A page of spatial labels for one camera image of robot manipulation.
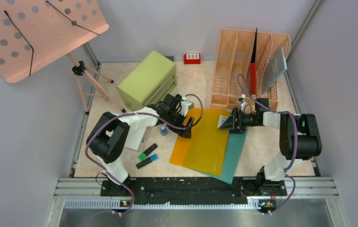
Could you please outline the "teal plastic folder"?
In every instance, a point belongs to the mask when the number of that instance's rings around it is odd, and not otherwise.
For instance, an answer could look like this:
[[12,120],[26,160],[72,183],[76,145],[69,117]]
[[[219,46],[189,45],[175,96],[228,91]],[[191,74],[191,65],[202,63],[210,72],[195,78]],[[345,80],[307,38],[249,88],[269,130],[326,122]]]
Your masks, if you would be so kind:
[[198,172],[205,174],[208,177],[212,177],[217,180],[220,180],[224,183],[232,184],[248,131],[249,131],[249,127],[245,129],[244,133],[229,134],[227,146],[226,146],[225,158],[222,165],[222,171],[220,176],[208,174],[201,171]]

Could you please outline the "yellow plastic clip folder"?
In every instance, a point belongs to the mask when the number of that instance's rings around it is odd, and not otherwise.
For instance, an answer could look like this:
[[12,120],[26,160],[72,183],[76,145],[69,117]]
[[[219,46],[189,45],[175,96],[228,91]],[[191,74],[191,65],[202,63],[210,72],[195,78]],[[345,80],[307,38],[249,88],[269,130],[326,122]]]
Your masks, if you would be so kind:
[[228,111],[204,109],[201,121],[192,128],[190,139],[178,136],[169,160],[204,174],[221,175],[229,131],[219,129]]

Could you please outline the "light blue hardcover book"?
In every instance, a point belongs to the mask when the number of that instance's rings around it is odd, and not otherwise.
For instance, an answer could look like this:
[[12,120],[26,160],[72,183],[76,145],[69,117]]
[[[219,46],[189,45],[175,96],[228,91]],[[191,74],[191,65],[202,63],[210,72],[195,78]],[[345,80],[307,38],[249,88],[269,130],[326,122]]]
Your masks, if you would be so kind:
[[286,49],[281,46],[265,67],[261,80],[261,94],[266,93],[287,69]]

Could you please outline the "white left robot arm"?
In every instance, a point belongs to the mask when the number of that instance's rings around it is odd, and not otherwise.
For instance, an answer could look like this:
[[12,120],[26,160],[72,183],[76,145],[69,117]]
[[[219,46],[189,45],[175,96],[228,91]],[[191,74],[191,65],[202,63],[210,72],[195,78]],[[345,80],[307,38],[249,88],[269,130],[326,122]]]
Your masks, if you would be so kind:
[[145,129],[158,125],[190,139],[192,128],[199,122],[187,116],[193,107],[187,95],[167,94],[162,101],[137,111],[118,115],[105,112],[86,140],[85,155],[104,170],[113,182],[112,190],[125,195],[130,189],[129,174],[121,160],[125,146],[141,142]]

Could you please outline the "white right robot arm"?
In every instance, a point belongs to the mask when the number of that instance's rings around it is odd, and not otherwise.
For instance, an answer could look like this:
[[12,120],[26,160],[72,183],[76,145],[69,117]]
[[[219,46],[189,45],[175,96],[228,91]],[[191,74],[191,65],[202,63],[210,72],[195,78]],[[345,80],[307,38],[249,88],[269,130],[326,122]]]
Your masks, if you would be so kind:
[[265,126],[279,130],[280,152],[257,173],[255,188],[258,193],[268,195],[279,188],[288,171],[300,162],[320,155],[322,142],[314,114],[291,114],[275,112],[269,107],[267,98],[258,98],[254,112],[245,113],[234,107],[230,116],[219,125],[220,130],[243,134],[249,127]]

